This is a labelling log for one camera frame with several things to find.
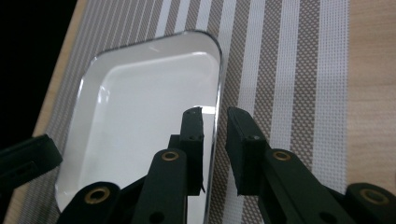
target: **wooden surface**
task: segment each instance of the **wooden surface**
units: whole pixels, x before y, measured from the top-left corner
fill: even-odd
[[[45,131],[86,0],[78,0],[34,135]],[[396,1],[351,0],[347,182],[396,194]],[[16,223],[27,186],[16,190],[5,223]]]

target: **white tray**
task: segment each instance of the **white tray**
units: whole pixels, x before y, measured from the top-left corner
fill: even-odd
[[[204,186],[210,189],[219,111],[217,42],[188,32],[105,52],[81,80],[56,183],[61,211],[82,188],[124,188],[146,175],[154,154],[179,134],[182,114],[203,107]],[[188,223],[206,219],[208,193],[189,197]]]

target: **striped table mat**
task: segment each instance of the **striped table mat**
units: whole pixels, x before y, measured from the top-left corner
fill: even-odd
[[[262,223],[257,198],[236,196],[224,150],[230,105],[254,116],[271,147],[296,153],[324,185],[344,191],[347,0],[88,1],[47,129],[58,148],[95,55],[193,29],[212,34],[224,59],[209,223]],[[31,182],[20,223],[56,222],[57,173]]]

